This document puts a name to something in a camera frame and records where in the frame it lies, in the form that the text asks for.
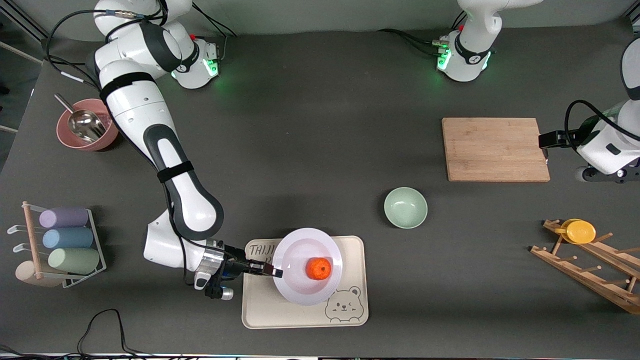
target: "wooden peg rack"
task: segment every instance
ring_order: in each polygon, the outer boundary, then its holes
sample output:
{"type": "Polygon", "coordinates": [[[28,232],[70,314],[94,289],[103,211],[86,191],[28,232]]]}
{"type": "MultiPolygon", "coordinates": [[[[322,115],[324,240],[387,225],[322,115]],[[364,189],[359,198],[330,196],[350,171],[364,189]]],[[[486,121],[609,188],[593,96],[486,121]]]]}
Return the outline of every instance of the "wooden peg rack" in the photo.
{"type": "MultiPolygon", "coordinates": [[[[543,227],[554,232],[554,229],[560,227],[559,223],[560,220],[545,220],[543,227]]],[[[613,234],[608,233],[596,238],[591,243],[576,246],[585,250],[600,261],[603,261],[606,265],[609,265],[625,274],[628,276],[627,279],[606,281],[603,278],[592,274],[592,272],[602,269],[600,265],[592,266],[590,268],[579,268],[571,263],[571,261],[577,259],[577,256],[570,256],[562,259],[557,257],[556,253],[560,244],[563,242],[562,236],[558,237],[558,240],[551,251],[547,251],[546,247],[540,248],[533,246],[531,247],[531,253],[538,256],[554,268],[579,281],[589,289],[600,294],[600,296],[605,299],[611,301],[617,306],[620,306],[628,313],[640,315],[640,294],[633,293],[636,281],[640,277],[640,271],[636,270],[633,266],[640,266],[640,259],[629,254],[631,252],[640,252],[640,247],[618,250],[602,243],[602,241],[610,238],[611,236],[613,236],[613,234]]]]}

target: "orange fruit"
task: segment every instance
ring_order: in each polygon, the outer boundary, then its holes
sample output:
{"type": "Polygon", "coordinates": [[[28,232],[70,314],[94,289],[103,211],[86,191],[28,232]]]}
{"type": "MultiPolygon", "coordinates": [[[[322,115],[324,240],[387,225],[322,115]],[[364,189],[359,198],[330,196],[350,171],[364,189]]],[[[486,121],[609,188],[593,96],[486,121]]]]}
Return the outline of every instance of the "orange fruit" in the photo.
{"type": "Polygon", "coordinates": [[[331,263],[325,258],[311,258],[307,261],[307,276],[313,280],[325,280],[331,275],[331,263]]]}

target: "robotic arm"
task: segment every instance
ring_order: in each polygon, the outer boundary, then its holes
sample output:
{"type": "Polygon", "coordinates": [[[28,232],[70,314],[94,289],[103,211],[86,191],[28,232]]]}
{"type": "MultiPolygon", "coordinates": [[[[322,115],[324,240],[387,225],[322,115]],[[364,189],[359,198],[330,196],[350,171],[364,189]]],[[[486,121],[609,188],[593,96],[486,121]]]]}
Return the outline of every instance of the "robotic arm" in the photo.
{"type": "Polygon", "coordinates": [[[468,19],[460,31],[454,29],[440,41],[453,43],[438,61],[436,69],[455,81],[472,81],[486,68],[491,45],[502,29],[499,11],[525,8],[543,0],[458,0],[468,19]]]}
{"type": "Polygon", "coordinates": [[[581,181],[640,180],[640,38],[625,49],[620,61],[620,75],[629,96],[612,108],[599,112],[586,101],[574,101],[565,119],[565,130],[540,135],[542,149],[573,147],[589,166],[578,169],[581,181]],[[571,107],[581,102],[596,115],[585,120],[580,128],[568,130],[571,107]]]}
{"type": "MultiPolygon", "coordinates": [[[[166,189],[168,209],[148,225],[145,258],[193,271],[196,289],[229,300],[233,291],[221,281],[245,272],[281,277],[282,271],[247,260],[241,249],[211,239],[222,226],[222,206],[200,184],[155,79],[172,72],[186,88],[204,86],[218,74],[216,47],[193,40],[173,20],[191,8],[191,1],[164,2],[166,24],[142,21],[113,31],[113,40],[89,57],[88,68],[95,70],[102,88],[100,97],[120,132],[156,168],[166,189]]],[[[121,9],[120,13],[134,17],[140,11],[153,12],[154,4],[160,6],[155,0],[100,0],[96,9],[121,9]]],[[[127,21],[131,20],[95,16],[105,35],[127,21]]]]}

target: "green led light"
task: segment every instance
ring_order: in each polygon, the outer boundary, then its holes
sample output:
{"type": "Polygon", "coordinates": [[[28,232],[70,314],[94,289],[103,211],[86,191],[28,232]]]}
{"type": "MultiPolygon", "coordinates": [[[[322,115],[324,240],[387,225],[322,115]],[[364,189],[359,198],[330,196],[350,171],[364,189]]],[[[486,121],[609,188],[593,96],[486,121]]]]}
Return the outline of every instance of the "green led light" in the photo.
{"type": "Polygon", "coordinates": [[[484,59],[484,65],[482,65],[482,69],[486,69],[486,64],[489,61],[489,57],[491,56],[491,51],[486,55],[486,59],[484,59]]]}
{"type": "Polygon", "coordinates": [[[447,68],[447,65],[449,64],[449,59],[451,59],[451,50],[447,49],[447,51],[440,56],[444,57],[444,60],[438,61],[438,68],[440,70],[444,70],[447,68]]]}
{"type": "Polygon", "coordinates": [[[218,64],[215,60],[202,59],[202,63],[207,68],[207,72],[209,72],[209,75],[218,75],[218,64]]]}

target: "yellow cup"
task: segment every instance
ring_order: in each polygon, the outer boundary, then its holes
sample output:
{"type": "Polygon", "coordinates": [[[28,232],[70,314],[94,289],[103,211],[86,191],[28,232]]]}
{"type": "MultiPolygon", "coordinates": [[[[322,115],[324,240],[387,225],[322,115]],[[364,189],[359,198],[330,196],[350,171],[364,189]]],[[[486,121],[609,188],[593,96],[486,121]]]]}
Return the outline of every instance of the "yellow cup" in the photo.
{"type": "Polygon", "coordinates": [[[567,242],[572,244],[586,244],[596,238],[596,229],[589,222],[573,218],[565,221],[561,227],[554,230],[567,242]]]}

